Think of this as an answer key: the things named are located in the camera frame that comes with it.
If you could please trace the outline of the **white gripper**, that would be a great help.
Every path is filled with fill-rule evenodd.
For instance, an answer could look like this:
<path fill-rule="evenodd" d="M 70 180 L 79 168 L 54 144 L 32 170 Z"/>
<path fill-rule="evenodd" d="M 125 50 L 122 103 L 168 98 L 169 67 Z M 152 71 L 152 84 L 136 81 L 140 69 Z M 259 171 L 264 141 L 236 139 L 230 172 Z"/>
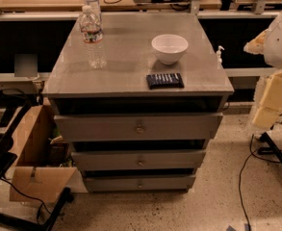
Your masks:
<path fill-rule="evenodd" d="M 259 55 L 264 54 L 264 44 L 267 31 L 264 30 L 256 38 L 244 46 L 244 52 Z M 282 114 L 282 71 L 278 71 L 267 79 L 261 105 L 252 119 L 252 123 L 262 129 L 270 129 Z"/>

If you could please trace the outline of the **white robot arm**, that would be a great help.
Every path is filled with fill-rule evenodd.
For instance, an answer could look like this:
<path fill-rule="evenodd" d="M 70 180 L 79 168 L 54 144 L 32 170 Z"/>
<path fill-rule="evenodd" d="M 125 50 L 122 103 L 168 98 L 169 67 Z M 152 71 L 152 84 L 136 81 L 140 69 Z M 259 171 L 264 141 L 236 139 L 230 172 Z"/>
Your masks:
<path fill-rule="evenodd" d="M 264 130 L 273 126 L 282 115 L 282 11 L 266 30 L 244 46 L 253 55 L 262 54 L 265 63 L 277 68 L 264 83 L 262 97 L 256 101 L 252 124 Z"/>

